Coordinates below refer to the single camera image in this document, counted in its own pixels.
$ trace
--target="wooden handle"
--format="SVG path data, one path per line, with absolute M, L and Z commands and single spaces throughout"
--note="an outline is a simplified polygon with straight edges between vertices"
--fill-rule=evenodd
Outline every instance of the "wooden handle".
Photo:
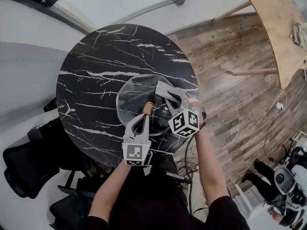
M 147 102 L 143 108 L 142 114 L 150 115 L 154 108 L 154 104 L 152 102 Z

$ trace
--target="wooden floor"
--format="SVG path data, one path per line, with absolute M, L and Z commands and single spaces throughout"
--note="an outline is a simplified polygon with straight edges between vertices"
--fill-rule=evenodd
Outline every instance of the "wooden floor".
M 239 130 L 239 137 L 250 132 L 282 91 L 277 75 L 232 76 L 229 71 L 277 67 L 273 52 L 257 15 L 234 16 L 215 23 L 196 25 L 169 36 L 188 56 L 200 87 L 200 102 L 207 112 L 207 130 L 218 149 L 229 143 Z M 307 120 L 307 83 L 298 71 L 285 89 L 287 107 L 268 132 L 265 150 L 269 157 L 280 159 L 282 144 L 289 144 Z M 285 104 L 285 95 L 278 99 Z M 272 108 L 253 132 L 236 138 L 216 152 L 228 187 L 243 190 L 251 187 L 240 182 L 256 158 L 271 167 L 263 151 L 269 122 L 279 114 Z

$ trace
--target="marble tabletop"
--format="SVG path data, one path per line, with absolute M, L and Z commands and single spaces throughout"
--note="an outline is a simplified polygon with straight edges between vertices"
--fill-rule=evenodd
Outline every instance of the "marble tabletop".
M 163 76 L 198 97 L 196 76 L 185 54 L 167 36 L 145 26 L 115 24 L 96 30 L 63 62 L 56 93 L 61 122 L 76 146 L 100 163 L 116 167 L 123 158 L 125 126 L 118 119 L 116 98 L 122 86 L 140 74 Z M 170 130 L 149 139 L 145 163 L 150 164 L 169 157 L 185 142 Z

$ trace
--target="black shirt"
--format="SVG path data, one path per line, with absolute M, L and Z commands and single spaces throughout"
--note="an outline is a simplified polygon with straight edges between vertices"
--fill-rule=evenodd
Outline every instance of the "black shirt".
M 206 223 L 191 216 L 182 197 L 181 188 L 165 177 L 159 183 L 151 175 L 142 181 L 125 182 L 109 225 L 98 217 L 80 220 L 78 230 L 249 230 L 234 201 L 223 196 L 209 207 Z

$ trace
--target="white marker cube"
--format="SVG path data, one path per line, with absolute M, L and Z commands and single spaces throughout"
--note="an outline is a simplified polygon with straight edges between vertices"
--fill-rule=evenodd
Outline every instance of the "white marker cube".
M 128 165 L 144 165 L 150 144 L 122 143 L 124 160 Z
M 174 135 L 189 137 L 200 130 L 198 114 L 186 109 L 168 121 Z

